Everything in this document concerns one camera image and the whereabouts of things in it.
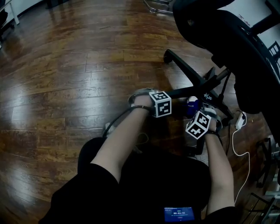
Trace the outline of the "person's right forearm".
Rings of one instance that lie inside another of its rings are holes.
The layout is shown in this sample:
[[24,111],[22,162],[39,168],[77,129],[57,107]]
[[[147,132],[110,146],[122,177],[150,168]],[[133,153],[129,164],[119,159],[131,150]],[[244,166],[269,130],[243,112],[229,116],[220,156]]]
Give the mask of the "person's right forearm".
[[211,119],[209,131],[213,133],[205,135],[211,176],[211,191],[207,205],[207,215],[235,205],[233,172],[222,144],[215,134],[216,125],[216,119]]

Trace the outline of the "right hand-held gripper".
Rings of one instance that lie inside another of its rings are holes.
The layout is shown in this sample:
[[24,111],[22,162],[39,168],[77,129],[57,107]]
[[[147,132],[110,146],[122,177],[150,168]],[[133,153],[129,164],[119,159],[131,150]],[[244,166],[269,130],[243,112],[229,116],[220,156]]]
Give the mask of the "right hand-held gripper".
[[212,119],[216,120],[216,131],[219,132],[222,128],[220,116],[217,115],[213,106],[202,104],[201,109],[187,123],[185,132],[197,140],[209,130]]

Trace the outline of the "black office chair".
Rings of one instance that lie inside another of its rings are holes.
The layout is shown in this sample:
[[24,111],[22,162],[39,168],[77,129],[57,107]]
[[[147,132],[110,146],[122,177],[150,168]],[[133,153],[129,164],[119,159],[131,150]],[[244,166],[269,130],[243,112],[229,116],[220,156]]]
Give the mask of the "black office chair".
[[196,96],[225,114],[223,125],[233,119],[214,88],[235,75],[239,108],[249,114],[262,113],[276,143],[280,145],[280,70],[259,34],[280,23],[280,0],[266,0],[271,13],[253,27],[223,10],[234,0],[175,0],[173,16],[181,35],[191,44],[212,53],[212,61],[224,71],[203,79],[171,50],[164,62],[175,62],[192,87],[170,92],[172,98]]

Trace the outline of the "phone with blue screen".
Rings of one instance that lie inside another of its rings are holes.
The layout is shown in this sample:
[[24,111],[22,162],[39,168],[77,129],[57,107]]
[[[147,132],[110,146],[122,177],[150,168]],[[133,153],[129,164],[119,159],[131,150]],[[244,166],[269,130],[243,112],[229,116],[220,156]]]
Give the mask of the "phone with blue screen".
[[164,208],[165,222],[194,221],[195,216],[191,207],[166,207]]

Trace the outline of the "black metal railing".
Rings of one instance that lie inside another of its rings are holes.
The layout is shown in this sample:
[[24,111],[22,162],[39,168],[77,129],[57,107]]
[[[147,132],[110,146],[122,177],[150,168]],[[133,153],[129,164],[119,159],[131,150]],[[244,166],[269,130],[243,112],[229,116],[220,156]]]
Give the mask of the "black metal railing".
[[275,41],[269,48],[268,48],[269,52],[271,53],[271,55],[273,56],[278,68],[280,69],[280,46],[277,43],[277,41]]

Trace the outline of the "blue cloth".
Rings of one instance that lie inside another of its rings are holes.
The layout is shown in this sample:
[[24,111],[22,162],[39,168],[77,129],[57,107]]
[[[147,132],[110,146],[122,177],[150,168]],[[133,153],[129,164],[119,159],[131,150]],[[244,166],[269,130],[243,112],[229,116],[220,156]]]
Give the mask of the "blue cloth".
[[202,102],[195,96],[189,97],[186,104],[186,116],[192,118],[202,107]]

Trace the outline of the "grey metal rack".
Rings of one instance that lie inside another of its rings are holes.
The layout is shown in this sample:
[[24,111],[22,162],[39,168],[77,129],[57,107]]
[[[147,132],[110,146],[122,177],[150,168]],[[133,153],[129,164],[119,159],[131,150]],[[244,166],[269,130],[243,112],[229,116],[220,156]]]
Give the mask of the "grey metal rack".
[[280,146],[269,136],[268,147],[271,152],[271,165],[265,184],[265,196],[274,199],[266,218],[267,224],[280,224]]

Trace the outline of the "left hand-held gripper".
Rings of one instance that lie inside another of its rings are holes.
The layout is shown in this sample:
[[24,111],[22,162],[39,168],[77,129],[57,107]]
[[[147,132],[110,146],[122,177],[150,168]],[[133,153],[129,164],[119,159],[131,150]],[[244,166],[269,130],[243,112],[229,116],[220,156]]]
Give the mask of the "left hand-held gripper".
[[150,108],[150,115],[159,118],[170,115],[172,113],[172,99],[164,91],[159,91],[154,88],[143,88],[135,91],[128,99],[128,104],[131,107],[135,106],[135,98],[141,95],[148,95],[153,103]]

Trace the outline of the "black metal stand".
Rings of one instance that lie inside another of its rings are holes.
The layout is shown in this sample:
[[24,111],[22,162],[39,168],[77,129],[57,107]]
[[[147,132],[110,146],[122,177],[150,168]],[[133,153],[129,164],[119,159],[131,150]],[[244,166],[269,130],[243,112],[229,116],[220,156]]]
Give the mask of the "black metal stand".
[[271,164],[272,164],[272,147],[271,147],[271,138],[265,138],[262,141],[258,141],[256,143],[256,156],[258,156],[258,148],[262,147],[262,152],[265,156],[265,160],[263,162],[264,167],[262,168],[261,172],[257,176],[257,188],[263,188],[268,177]]

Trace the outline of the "white power adaptor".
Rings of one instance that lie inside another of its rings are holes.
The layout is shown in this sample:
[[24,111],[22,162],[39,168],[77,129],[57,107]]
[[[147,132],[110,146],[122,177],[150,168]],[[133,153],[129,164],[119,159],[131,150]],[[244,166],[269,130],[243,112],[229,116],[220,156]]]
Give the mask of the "white power adaptor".
[[240,111],[240,115],[235,123],[236,130],[240,130],[243,126],[246,125],[247,116],[244,112]]

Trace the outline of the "person's left forearm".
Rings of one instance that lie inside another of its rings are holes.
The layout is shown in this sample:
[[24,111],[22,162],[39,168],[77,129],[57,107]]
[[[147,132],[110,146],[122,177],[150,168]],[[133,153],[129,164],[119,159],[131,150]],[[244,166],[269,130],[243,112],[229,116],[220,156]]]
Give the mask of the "person's left forearm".
[[123,165],[136,145],[148,114],[144,108],[133,109],[105,140],[91,163],[103,167],[119,182]]

